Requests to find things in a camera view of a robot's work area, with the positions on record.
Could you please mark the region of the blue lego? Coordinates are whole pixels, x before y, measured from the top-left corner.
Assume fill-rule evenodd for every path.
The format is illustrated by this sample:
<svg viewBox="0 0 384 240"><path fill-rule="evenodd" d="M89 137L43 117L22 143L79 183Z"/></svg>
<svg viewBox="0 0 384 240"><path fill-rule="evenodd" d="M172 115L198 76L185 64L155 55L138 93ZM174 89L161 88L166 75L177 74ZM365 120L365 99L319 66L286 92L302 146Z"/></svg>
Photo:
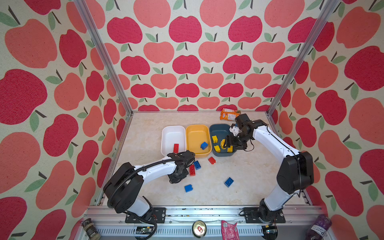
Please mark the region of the blue lego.
<svg viewBox="0 0 384 240"><path fill-rule="evenodd" d="M201 149L202 149L202 150L205 150L208 146L209 146L208 143L203 142L203 143L201 144Z"/></svg>
<svg viewBox="0 0 384 240"><path fill-rule="evenodd" d="M234 182L234 180L233 180L231 177L229 177L229 178L224 182L224 184L225 184L226 187L229 188L229 187L233 184L233 182Z"/></svg>
<svg viewBox="0 0 384 240"><path fill-rule="evenodd" d="M195 162L194 162L194 166L195 166L195 169L196 169L196 170L201 169L201 165L200 165L200 163L199 163L198 161L195 161Z"/></svg>
<svg viewBox="0 0 384 240"><path fill-rule="evenodd" d="M193 190L193 186L192 185L186 185L185 186L185 192L188 193L188 192L191 192Z"/></svg>

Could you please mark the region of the yellow round lego piece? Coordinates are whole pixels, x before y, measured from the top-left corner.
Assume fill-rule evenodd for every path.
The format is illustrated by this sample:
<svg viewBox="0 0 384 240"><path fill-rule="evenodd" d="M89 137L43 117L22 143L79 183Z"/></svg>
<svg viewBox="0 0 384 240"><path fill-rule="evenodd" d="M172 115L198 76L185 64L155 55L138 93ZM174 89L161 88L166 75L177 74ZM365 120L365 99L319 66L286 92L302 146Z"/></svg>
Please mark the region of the yellow round lego piece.
<svg viewBox="0 0 384 240"><path fill-rule="evenodd" d="M226 147L225 147L225 143L226 143L226 140L223 139L223 140L221 141L221 148L222 148L222 149L225 149L225 148L226 148Z"/></svg>

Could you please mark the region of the white plastic container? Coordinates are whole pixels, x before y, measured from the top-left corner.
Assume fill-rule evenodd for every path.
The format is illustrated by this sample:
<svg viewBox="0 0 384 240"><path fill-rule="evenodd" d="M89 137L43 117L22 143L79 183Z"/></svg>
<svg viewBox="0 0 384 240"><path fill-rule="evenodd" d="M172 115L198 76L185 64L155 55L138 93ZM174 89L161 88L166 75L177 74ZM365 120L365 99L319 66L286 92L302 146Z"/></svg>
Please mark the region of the white plastic container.
<svg viewBox="0 0 384 240"><path fill-rule="evenodd" d="M167 126L162 130L162 155L173 153L174 144L179 145L179 152L187 150L186 129L183 126Z"/></svg>

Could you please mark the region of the yellow plastic container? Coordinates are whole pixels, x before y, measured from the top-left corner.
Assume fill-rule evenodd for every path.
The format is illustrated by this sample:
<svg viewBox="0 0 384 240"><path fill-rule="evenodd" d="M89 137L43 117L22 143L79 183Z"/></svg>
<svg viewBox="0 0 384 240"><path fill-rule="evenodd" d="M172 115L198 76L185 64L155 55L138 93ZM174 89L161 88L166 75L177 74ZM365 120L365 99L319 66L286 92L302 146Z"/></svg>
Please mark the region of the yellow plastic container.
<svg viewBox="0 0 384 240"><path fill-rule="evenodd" d="M211 136L206 125L190 125L186 128L187 150L195 153L196 158L208 157L212 151ZM203 142L208 143L205 150L201 149Z"/></svg>

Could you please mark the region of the dark teal plastic container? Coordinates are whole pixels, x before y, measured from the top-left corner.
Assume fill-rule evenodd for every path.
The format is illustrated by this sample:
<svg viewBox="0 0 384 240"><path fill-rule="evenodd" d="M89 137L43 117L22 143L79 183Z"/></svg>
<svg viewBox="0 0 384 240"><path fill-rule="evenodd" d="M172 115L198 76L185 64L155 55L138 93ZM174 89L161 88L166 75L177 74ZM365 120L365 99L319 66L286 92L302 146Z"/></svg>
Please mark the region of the dark teal plastic container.
<svg viewBox="0 0 384 240"><path fill-rule="evenodd" d="M228 124L214 124L209 127L209 132L210 132L210 140L213 148L213 154L216 157L230 157L236 153L237 150L233 149L232 153L228 153L227 149L222 149L221 148L221 141L226 138L227 135L229 135L230 132L230 125ZM212 136L217 136L218 137L218 143L213 143ZM214 149L214 146L219 146L221 148L221 152L217 153Z"/></svg>

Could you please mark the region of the small red lego brick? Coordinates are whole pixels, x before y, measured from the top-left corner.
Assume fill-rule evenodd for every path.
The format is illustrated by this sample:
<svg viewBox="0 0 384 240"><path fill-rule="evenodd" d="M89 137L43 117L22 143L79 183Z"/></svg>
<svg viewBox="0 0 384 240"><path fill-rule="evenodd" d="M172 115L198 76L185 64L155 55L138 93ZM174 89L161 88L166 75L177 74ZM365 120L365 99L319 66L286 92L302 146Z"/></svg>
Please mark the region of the small red lego brick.
<svg viewBox="0 0 384 240"><path fill-rule="evenodd" d="M215 160L213 157L210 157L210 158L208 159L208 161L209 161L212 165L214 165L214 164L216 163L216 160Z"/></svg>

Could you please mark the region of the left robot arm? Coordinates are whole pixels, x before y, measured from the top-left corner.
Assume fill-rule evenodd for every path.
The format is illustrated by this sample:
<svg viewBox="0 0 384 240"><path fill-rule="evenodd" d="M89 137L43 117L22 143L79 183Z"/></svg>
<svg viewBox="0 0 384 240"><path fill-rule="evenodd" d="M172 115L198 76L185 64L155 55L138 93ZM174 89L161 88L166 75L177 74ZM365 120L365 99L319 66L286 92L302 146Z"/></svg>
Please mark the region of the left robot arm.
<svg viewBox="0 0 384 240"><path fill-rule="evenodd" d="M190 151L170 153L161 160L142 166L122 164L104 185L107 206L118 214L127 214L149 221L154 207L139 193L144 184L168 176L171 184L177 184L189 174L188 168L195 162L195 153Z"/></svg>

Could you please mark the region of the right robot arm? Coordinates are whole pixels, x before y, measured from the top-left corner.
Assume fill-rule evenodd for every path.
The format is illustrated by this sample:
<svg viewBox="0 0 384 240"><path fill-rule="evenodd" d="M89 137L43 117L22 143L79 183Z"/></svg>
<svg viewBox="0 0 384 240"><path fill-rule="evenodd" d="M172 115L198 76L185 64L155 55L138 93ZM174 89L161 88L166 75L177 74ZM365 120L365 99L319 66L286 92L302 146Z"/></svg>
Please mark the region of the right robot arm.
<svg viewBox="0 0 384 240"><path fill-rule="evenodd" d="M293 195L311 186L315 181L313 157L284 142L262 120L250 120L247 114L235 118L230 127L224 146L236 150L247 150L253 140L261 143L280 164L277 185L271 193L260 201L257 216L263 223L270 223L281 215L282 209Z"/></svg>

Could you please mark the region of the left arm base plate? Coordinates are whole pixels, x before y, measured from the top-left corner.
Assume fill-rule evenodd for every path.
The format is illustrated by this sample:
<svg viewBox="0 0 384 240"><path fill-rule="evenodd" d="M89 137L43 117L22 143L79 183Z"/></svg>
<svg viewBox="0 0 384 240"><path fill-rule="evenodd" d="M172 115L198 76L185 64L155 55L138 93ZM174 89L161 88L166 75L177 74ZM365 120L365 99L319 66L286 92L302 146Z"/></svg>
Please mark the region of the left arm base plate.
<svg viewBox="0 0 384 240"><path fill-rule="evenodd" d="M164 224L165 223L165 219L166 219L166 208L161 208L161 207L154 207L152 209L149 210L149 212L147 214L145 214L142 218L147 218L146 221L147 222L151 222L151 223L157 223L157 224ZM137 217L135 217L134 215L132 214L127 214L126 215L126 219L125 219L125 223L127 224L141 224L141 223L145 223L141 220L139 220Z"/></svg>

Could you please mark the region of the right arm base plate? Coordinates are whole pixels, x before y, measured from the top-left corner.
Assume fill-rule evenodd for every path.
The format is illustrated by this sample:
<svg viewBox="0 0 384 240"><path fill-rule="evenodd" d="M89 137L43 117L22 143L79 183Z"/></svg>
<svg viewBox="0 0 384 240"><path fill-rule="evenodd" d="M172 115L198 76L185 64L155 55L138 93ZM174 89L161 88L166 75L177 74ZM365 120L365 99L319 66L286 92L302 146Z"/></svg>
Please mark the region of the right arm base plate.
<svg viewBox="0 0 384 240"><path fill-rule="evenodd" d="M286 223L282 209L270 211L268 208L243 208L239 213L244 217L247 224L284 224Z"/></svg>

